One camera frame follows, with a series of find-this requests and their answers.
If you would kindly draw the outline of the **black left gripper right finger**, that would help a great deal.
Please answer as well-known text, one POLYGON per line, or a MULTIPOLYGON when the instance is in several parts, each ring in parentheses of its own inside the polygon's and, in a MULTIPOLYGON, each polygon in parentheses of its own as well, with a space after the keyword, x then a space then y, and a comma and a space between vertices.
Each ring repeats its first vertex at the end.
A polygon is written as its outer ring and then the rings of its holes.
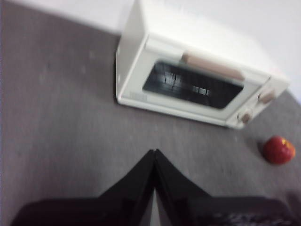
POLYGON ((186 178, 155 150, 156 190, 175 226, 299 226, 279 200, 258 196, 216 197, 186 178))

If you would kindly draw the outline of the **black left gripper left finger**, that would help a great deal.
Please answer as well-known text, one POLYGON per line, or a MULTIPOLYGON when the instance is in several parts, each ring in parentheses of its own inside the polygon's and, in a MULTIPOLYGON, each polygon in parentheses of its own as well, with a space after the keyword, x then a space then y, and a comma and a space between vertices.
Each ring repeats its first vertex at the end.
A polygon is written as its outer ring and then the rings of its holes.
POLYGON ((24 205, 13 226, 137 226, 152 197, 155 152, 149 150, 117 183, 94 198, 48 199, 24 205))

